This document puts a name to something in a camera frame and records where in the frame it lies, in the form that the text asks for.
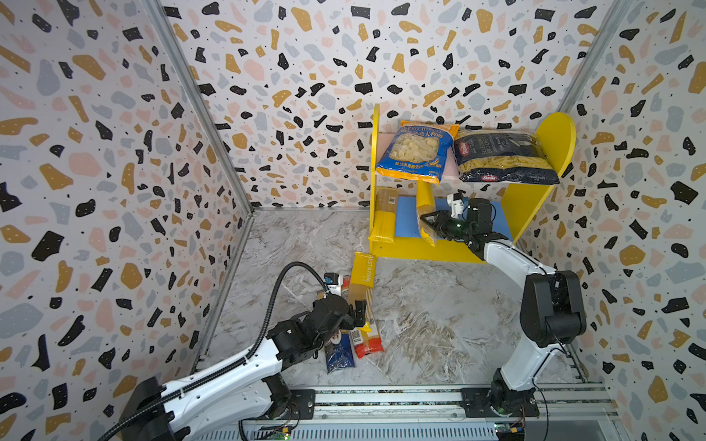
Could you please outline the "red pasta packet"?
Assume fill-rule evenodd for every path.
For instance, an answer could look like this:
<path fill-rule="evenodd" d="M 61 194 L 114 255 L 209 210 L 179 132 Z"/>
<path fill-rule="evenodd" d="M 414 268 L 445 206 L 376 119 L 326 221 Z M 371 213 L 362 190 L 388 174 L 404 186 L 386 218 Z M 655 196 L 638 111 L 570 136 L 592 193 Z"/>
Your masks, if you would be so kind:
<path fill-rule="evenodd" d="M 351 330 L 349 335 L 358 359 L 373 353 L 384 352 L 382 338 L 375 321 L 370 321 L 362 328 Z"/>

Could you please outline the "dark blue pasta bag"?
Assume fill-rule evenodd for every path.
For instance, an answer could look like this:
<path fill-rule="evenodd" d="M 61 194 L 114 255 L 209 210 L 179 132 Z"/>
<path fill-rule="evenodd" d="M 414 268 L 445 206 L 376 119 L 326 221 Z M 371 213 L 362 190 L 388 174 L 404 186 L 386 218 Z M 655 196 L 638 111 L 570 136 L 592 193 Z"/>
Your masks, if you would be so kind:
<path fill-rule="evenodd" d="M 336 331 L 324 345 L 324 351 L 328 374 L 355 367 L 351 341 L 347 332 Z"/>

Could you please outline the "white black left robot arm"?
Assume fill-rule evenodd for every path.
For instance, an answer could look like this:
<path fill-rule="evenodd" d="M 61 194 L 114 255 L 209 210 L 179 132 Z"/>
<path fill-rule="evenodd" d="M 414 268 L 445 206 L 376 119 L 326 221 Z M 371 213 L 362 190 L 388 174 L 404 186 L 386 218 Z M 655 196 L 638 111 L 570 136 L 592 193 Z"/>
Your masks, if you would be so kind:
<path fill-rule="evenodd" d="M 316 356 L 337 331 L 364 326 L 367 308 L 367 301 L 328 294 L 223 362 L 165 384 L 148 378 L 102 439 L 191 440 L 232 422 L 273 419 L 292 399 L 281 373 Z"/>

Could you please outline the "black penne pasta bag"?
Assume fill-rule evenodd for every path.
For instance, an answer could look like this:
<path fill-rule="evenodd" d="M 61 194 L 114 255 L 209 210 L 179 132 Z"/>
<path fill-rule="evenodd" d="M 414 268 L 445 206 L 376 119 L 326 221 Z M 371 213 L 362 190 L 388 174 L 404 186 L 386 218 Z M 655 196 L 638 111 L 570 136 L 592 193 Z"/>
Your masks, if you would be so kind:
<path fill-rule="evenodd" d="M 464 130 L 454 141 L 459 180 L 551 186 L 559 176 L 533 134 L 514 130 Z"/>

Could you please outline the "blue orecchiette pasta bag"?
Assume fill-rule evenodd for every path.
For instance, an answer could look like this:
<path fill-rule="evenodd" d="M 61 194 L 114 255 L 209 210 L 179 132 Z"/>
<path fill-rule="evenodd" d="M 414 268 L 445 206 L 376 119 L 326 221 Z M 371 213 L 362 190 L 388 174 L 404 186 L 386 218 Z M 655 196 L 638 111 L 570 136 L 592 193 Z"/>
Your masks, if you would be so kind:
<path fill-rule="evenodd" d="M 387 178 L 439 184 L 460 126 L 402 121 L 400 128 L 376 165 Z"/>

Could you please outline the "yellow spaghetti bag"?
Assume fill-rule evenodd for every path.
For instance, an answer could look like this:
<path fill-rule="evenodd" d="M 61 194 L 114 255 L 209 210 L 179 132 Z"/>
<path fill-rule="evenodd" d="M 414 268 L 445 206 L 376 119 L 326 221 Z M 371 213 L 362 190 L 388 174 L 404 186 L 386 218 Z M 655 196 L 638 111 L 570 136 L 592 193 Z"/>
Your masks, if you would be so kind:
<path fill-rule="evenodd" d="M 374 242 L 395 242 L 396 213 L 399 192 L 391 187 L 377 189 L 374 202 L 370 239 Z"/>

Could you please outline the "clear yellow spaghetti packet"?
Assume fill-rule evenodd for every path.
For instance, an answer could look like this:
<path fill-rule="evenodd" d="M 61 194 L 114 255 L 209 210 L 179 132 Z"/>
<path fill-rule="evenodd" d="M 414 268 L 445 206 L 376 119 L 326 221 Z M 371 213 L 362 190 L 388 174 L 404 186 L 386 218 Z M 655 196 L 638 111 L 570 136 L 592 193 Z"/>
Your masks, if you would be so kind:
<path fill-rule="evenodd" d="M 417 181 L 417 224 L 420 233 L 420 216 L 436 211 L 436 203 L 433 197 L 432 184 L 425 181 Z M 424 240 L 434 247 L 437 240 Z"/>

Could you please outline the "yellow spaghetti box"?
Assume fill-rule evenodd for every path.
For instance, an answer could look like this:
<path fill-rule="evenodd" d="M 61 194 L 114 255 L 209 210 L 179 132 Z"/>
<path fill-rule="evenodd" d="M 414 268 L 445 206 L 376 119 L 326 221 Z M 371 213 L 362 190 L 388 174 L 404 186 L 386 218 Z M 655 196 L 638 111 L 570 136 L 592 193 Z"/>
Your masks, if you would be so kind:
<path fill-rule="evenodd" d="M 367 325 L 372 321 L 372 298 L 375 281 L 376 258 L 373 255 L 356 252 L 351 270 L 347 300 L 354 310 L 356 300 L 367 301 Z"/>

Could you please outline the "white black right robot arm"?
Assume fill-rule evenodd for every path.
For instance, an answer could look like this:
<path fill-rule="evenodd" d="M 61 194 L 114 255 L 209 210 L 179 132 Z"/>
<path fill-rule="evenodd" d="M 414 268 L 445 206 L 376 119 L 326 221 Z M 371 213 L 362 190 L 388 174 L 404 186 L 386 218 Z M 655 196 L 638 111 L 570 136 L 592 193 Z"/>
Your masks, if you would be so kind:
<path fill-rule="evenodd" d="M 509 361 L 494 374 L 485 399 L 497 415 L 514 416 L 529 409 L 545 365 L 586 332 L 579 277 L 542 264 L 496 231 L 496 209 L 489 200 L 453 196 L 449 205 L 446 211 L 421 214 L 420 226 L 439 239 L 465 245 L 522 289 L 522 336 Z"/>

